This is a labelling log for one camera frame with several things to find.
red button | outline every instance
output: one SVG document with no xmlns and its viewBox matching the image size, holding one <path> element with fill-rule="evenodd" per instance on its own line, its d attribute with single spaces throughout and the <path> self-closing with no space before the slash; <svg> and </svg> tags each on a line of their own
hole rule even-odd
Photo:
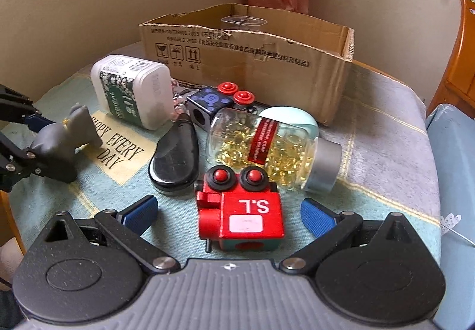
<svg viewBox="0 0 475 330">
<path fill-rule="evenodd" d="M 241 90 L 234 95 L 233 99 L 238 105 L 250 105 L 256 97 L 250 91 Z"/>
<path fill-rule="evenodd" d="M 238 85 L 232 82 L 223 82 L 218 85 L 218 91 L 226 96 L 232 96 L 238 90 Z"/>
<path fill-rule="evenodd" d="M 213 173 L 213 178 L 217 183 L 224 183 L 229 178 L 229 173 L 224 169 L 217 169 Z"/>
<path fill-rule="evenodd" d="M 258 183 L 262 180 L 262 173 L 257 169 L 252 169 L 248 173 L 248 180 L 252 181 L 253 183 Z"/>
</svg>

blue cushion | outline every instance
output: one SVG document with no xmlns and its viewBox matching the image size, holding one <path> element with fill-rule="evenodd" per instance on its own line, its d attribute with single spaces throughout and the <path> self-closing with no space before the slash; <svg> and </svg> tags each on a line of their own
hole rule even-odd
<svg viewBox="0 0 475 330">
<path fill-rule="evenodd" d="M 475 121 L 451 105 L 439 105 L 427 119 L 440 191 L 440 213 L 462 220 L 454 229 L 475 239 Z M 475 322 L 475 248 L 454 233 L 442 236 L 440 266 L 446 295 L 435 316 L 445 330 Z"/>
</svg>

green label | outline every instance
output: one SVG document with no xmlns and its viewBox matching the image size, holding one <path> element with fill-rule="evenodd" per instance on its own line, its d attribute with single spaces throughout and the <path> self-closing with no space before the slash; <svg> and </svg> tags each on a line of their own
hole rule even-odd
<svg viewBox="0 0 475 330">
<path fill-rule="evenodd" d="M 101 71 L 99 78 L 111 113 L 120 119 L 142 126 L 132 89 L 134 78 L 120 77 L 106 71 Z"/>
</svg>

tablecloth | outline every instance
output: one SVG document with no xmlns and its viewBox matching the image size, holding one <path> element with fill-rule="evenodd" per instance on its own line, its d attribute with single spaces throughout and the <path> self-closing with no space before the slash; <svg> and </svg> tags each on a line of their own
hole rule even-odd
<svg viewBox="0 0 475 330">
<path fill-rule="evenodd" d="M 143 50 L 136 43 L 113 54 L 140 58 Z M 105 144 L 101 151 L 86 148 L 77 153 L 79 176 L 72 184 L 32 175 L 14 186 L 11 208 L 27 247 L 55 211 L 68 210 L 75 218 L 87 218 L 105 208 L 123 209 L 144 195 L 153 194 L 159 201 L 160 214 L 143 237 L 182 264 L 189 257 L 203 256 L 280 261 L 314 239 L 299 213 L 301 201 L 311 196 L 334 211 L 353 210 L 365 219 L 384 219 L 389 212 L 400 211 L 439 260 L 440 201 L 424 125 L 425 107 L 409 87 L 397 80 L 352 65 L 336 118 L 330 127 L 321 128 L 321 136 L 343 147 L 338 180 L 328 195 L 281 192 L 286 237 L 279 249 L 271 253 L 214 250 L 205 254 L 204 242 L 198 238 L 194 195 L 164 196 L 148 177 L 147 164 L 153 148 L 171 123 L 150 132 L 104 116 L 92 87 L 90 68 L 91 65 L 84 67 L 51 89 L 36 106 L 44 116 L 62 121 L 75 103 L 87 105 L 96 126 L 101 128 L 105 124 L 99 132 Z M 34 138 L 32 132 L 18 124 L 9 124 L 3 133 L 22 148 Z M 205 133 L 198 133 L 203 152 Z M 124 157 L 128 146 L 130 154 Z M 134 152 L 136 156 L 128 161 Z M 131 169 L 126 170 L 123 162 L 132 165 Z M 209 166 L 203 155 L 201 166 L 202 173 Z"/>
</svg>

gray gripper base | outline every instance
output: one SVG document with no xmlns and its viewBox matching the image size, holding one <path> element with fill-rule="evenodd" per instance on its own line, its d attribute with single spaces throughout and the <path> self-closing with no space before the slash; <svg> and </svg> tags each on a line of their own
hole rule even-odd
<svg viewBox="0 0 475 330">
<path fill-rule="evenodd" d="M 64 329 L 37 320 L 18 327 Z M 404 330 L 435 330 L 428 321 Z M 269 260 L 190 259 L 186 267 L 149 280 L 121 312 L 77 330 L 362 330 L 374 329 L 326 307 L 307 278 L 276 270 Z"/>
</svg>

